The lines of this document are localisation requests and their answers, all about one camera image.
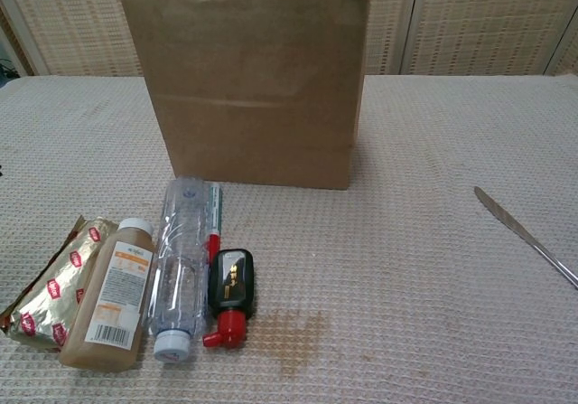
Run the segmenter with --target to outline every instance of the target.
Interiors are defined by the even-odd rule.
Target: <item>foil wrapper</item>
[[[82,216],[41,274],[0,314],[10,338],[36,348],[58,349],[66,340],[100,247],[117,225]]]

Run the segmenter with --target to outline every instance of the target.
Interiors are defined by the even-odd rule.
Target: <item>bottle label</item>
[[[130,350],[140,318],[153,252],[118,241],[85,341]]]
[[[218,184],[213,184],[210,187],[209,207],[210,207],[209,234],[220,235],[220,225],[222,222],[221,213],[223,208],[223,194]]]

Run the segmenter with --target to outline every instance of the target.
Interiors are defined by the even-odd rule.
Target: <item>plastic juice bottle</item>
[[[136,361],[143,297],[153,259],[153,226],[125,219],[98,254],[59,360],[86,370],[119,372]]]

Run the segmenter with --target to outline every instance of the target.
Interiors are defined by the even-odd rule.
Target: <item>waffle fabric tablecloth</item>
[[[0,306],[79,214],[158,224],[172,178],[139,78],[0,89]],[[578,292],[473,193],[578,270],[578,79],[367,77],[346,192],[224,184],[256,259],[238,351],[120,374],[0,336],[3,402],[576,403]]]

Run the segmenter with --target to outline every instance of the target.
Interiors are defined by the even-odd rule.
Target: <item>empty water bottle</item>
[[[191,338],[205,328],[207,200],[196,178],[177,178],[166,190],[153,320],[154,357],[162,362],[187,359]]]

